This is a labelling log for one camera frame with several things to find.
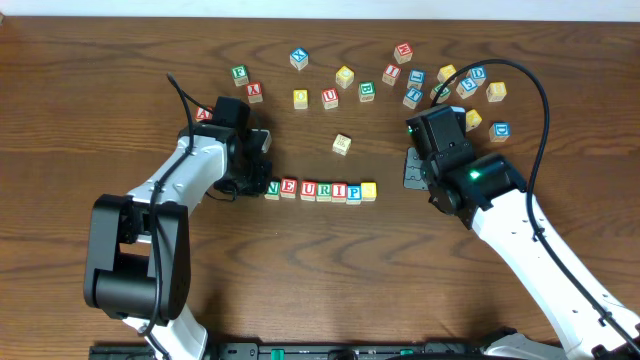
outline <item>red block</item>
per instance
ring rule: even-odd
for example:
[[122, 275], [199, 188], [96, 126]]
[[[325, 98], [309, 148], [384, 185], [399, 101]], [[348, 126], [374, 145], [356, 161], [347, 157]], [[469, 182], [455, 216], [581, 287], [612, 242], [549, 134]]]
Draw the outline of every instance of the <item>red block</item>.
[[203, 108], [198, 108], [198, 112], [196, 113], [196, 120], [200, 121], [200, 120], [211, 120], [213, 118], [213, 114], [211, 114], [211, 112], [203, 109]]
[[331, 184], [331, 201], [347, 202], [347, 184]]
[[298, 180], [282, 179], [282, 182], [280, 184], [280, 196], [289, 198], [289, 199], [295, 199], [297, 190], [298, 190]]
[[318, 184], [311, 181], [303, 181], [300, 186], [300, 199], [307, 201], [316, 201], [316, 193], [318, 192]]

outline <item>green block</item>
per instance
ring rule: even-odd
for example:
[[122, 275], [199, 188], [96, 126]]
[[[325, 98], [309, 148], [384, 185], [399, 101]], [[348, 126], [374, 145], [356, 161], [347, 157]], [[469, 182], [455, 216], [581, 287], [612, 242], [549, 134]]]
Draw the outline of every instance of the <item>green block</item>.
[[[442, 84], [438, 84], [436, 85], [436, 87], [433, 88], [433, 91], [437, 94], [438, 91], [440, 91], [440, 88], [442, 87]], [[449, 88], [444, 88], [444, 90], [442, 91], [442, 94], [440, 94], [440, 96], [447, 96], [451, 93], [451, 90], [449, 90]]]
[[318, 184], [318, 195], [317, 196], [326, 196], [331, 197], [331, 184]]
[[271, 350], [271, 360], [284, 360], [284, 350], [280, 350], [280, 349]]
[[247, 76], [247, 67], [244, 65], [233, 67], [231, 68], [231, 75], [233, 76], [234, 79]]
[[360, 83], [360, 95], [372, 95], [376, 93], [376, 86], [373, 81]]
[[280, 194], [280, 181], [272, 181], [267, 189], [267, 195]]

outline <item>wooden toy block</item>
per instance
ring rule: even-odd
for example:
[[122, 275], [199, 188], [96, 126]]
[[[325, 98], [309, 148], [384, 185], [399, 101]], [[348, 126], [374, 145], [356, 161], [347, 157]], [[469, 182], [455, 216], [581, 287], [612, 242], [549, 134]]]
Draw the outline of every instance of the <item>wooden toy block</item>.
[[461, 98], [466, 99], [478, 90], [478, 85], [470, 78], [460, 80], [456, 92]]
[[487, 72], [484, 70], [484, 66], [478, 66], [467, 72], [467, 77], [471, 78], [476, 85], [480, 86], [487, 80]]
[[409, 90], [407, 90], [407, 94], [404, 96], [404, 100], [402, 100], [402, 103], [411, 109], [415, 109], [422, 99], [422, 95], [422, 91], [416, 88], [409, 88]]
[[213, 114], [211, 113], [211, 111], [207, 110], [198, 108], [198, 111], [196, 112], [196, 121], [211, 120], [213, 118]]
[[[442, 87], [442, 84], [438, 84], [436, 85], [436, 87], [433, 88], [433, 90], [431, 90], [431, 94], [429, 95], [431, 97], [431, 100], [433, 100], [433, 98], [436, 97], [436, 94], [438, 93], [441, 87]], [[447, 100], [449, 95], [451, 95], [451, 90], [449, 90], [448, 87], [444, 88], [444, 90], [442, 90], [442, 94], [440, 94], [440, 97], [438, 98], [438, 104]]]
[[333, 142], [333, 151], [345, 156], [347, 152], [349, 152], [349, 148], [351, 147], [351, 139], [344, 135], [338, 134], [336, 136], [336, 140]]
[[347, 186], [347, 205], [360, 205], [362, 202], [362, 188], [360, 185]]
[[396, 84], [401, 72], [402, 70], [399, 67], [389, 64], [384, 69], [384, 73], [382, 73], [382, 81], [393, 86]]
[[331, 184], [331, 202], [347, 202], [347, 184]]
[[247, 85], [247, 97], [251, 104], [262, 102], [262, 85], [260, 85], [260, 83], [251, 83]]
[[265, 199], [280, 200], [280, 181], [272, 181], [269, 183], [267, 193], [264, 194]]
[[502, 101], [507, 96], [507, 87], [503, 82], [491, 83], [487, 87], [487, 100], [489, 102]]
[[393, 57], [396, 58], [398, 64], [404, 64], [411, 60], [411, 56], [413, 56], [413, 49], [409, 43], [400, 44], [393, 51]]
[[456, 73], [456, 68], [454, 68], [453, 65], [443, 66], [440, 68], [440, 71], [438, 71], [438, 81], [440, 83], [444, 83], [445, 81], [447, 81], [448, 78], [450, 78], [455, 73]]
[[489, 129], [489, 140], [491, 142], [505, 142], [511, 135], [509, 123], [494, 123]]
[[318, 194], [316, 195], [318, 202], [331, 202], [331, 184], [319, 183]]
[[360, 184], [362, 188], [362, 201], [376, 201], [378, 197], [378, 189], [376, 183], [362, 183]]
[[475, 109], [467, 111], [466, 118], [467, 118], [467, 131], [471, 131], [477, 128], [478, 125], [480, 125], [480, 123], [482, 122], [482, 118], [480, 117], [480, 114], [478, 114], [478, 112]]
[[295, 179], [282, 179], [280, 185], [280, 196], [283, 198], [295, 199], [296, 191], [298, 189], [298, 180]]
[[360, 102], [373, 101], [376, 97], [376, 86], [373, 81], [361, 82], [358, 86], [358, 96], [360, 96]]
[[311, 181], [303, 181], [300, 186], [300, 199], [306, 201], [316, 201], [318, 184]]
[[231, 76], [236, 86], [247, 85], [249, 83], [249, 73], [247, 72], [247, 67], [244, 65], [232, 67]]
[[342, 86], [343, 89], [346, 89], [353, 83], [353, 79], [355, 79], [356, 74], [353, 70], [349, 69], [346, 66], [343, 66], [336, 73], [336, 83]]
[[293, 108], [306, 109], [309, 107], [307, 90], [293, 90]]
[[325, 110], [338, 107], [338, 90], [336, 88], [322, 90], [322, 104]]
[[303, 48], [297, 48], [289, 56], [289, 61], [294, 68], [302, 70], [309, 64], [309, 53], [304, 51]]
[[422, 89], [422, 84], [424, 84], [426, 78], [426, 72], [416, 69], [411, 70], [409, 73], [409, 82], [407, 82], [407, 89], [412, 87], [418, 90]]

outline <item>row of blocks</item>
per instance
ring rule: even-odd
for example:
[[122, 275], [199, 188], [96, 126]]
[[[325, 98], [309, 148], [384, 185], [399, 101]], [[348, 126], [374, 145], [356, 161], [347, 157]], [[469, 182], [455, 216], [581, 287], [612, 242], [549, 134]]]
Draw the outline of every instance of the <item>row of blocks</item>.
[[[413, 49], [411, 48], [409, 43], [396, 45], [395, 49], [393, 50], [393, 57], [396, 59], [398, 64], [406, 63], [407, 61], [411, 60], [412, 56]], [[293, 50], [289, 55], [289, 62], [291, 63], [291, 65], [293, 65], [294, 68], [302, 70], [309, 64], [309, 53], [303, 48], [297, 48]]]
[[[416, 70], [412, 70], [411, 74], [409, 75], [409, 82], [407, 83], [407, 87], [409, 89], [407, 90], [404, 100], [402, 101], [403, 104], [411, 109], [416, 108], [420, 100], [422, 100], [423, 96], [420, 88], [422, 87], [424, 81], [418, 82], [417, 80], [424, 77], [422, 75], [414, 75], [415, 71]], [[455, 67], [453, 67], [453, 65], [447, 65], [440, 68], [440, 71], [438, 72], [438, 81], [440, 83], [431, 90], [430, 97], [432, 100], [436, 97], [438, 91], [440, 91], [440, 89], [442, 88], [443, 83], [455, 73], [456, 69]], [[458, 87], [456, 88], [456, 92], [462, 99], [466, 99], [469, 96], [473, 95], [478, 87], [482, 85], [486, 79], [487, 73], [484, 67], [479, 66], [473, 68], [467, 72], [467, 77], [460, 81]], [[487, 87], [486, 94], [487, 100], [489, 102], [502, 101], [502, 99], [504, 99], [504, 97], [507, 95], [507, 87], [504, 82], [493, 82]], [[438, 97], [437, 103], [440, 104], [443, 101], [447, 100], [447, 98], [449, 98], [449, 95], [451, 95], [451, 90], [449, 90], [449, 88], [444, 88], [442, 90], [442, 93]]]
[[[280, 197], [295, 199], [298, 192], [298, 180], [282, 179], [269, 184], [265, 199], [280, 200]], [[376, 183], [364, 182], [360, 185], [345, 183], [317, 183], [303, 181], [300, 185], [300, 199], [305, 201], [347, 203], [360, 205], [363, 201], [375, 201], [378, 197]]]

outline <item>blue block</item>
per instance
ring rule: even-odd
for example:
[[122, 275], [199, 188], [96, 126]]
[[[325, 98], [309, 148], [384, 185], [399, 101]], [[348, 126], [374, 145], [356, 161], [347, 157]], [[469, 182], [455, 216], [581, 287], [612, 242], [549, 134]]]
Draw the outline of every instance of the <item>blue block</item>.
[[460, 85], [462, 85], [462, 87], [466, 90], [466, 91], [471, 91], [473, 89], [476, 89], [478, 87], [478, 85], [475, 83], [475, 81], [466, 78], [462, 81], [460, 81]]
[[496, 136], [511, 136], [511, 127], [509, 123], [494, 123], [493, 131]]
[[407, 90], [407, 95], [405, 95], [405, 97], [413, 102], [420, 102], [420, 99], [422, 99], [422, 95], [422, 91], [416, 88], [410, 88], [409, 90]]
[[307, 56], [309, 56], [309, 54], [307, 54], [307, 52], [304, 51], [303, 48], [297, 48], [291, 53], [291, 57], [297, 62], [301, 62], [302, 60], [306, 59]]
[[347, 201], [362, 200], [362, 187], [360, 185], [347, 186]]
[[471, 69], [470, 72], [471, 72], [471, 79], [473, 79], [473, 80], [486, 79], [487, 78], [487, 73], [486, 73], [486, 71], [484, 71], [484, 66], [475, 67], [475, 68]]
[[409, 81], [424, 84], [424, 79], [427, 77], [427, 73], [422, 70], [411, 70], [409, 73]]

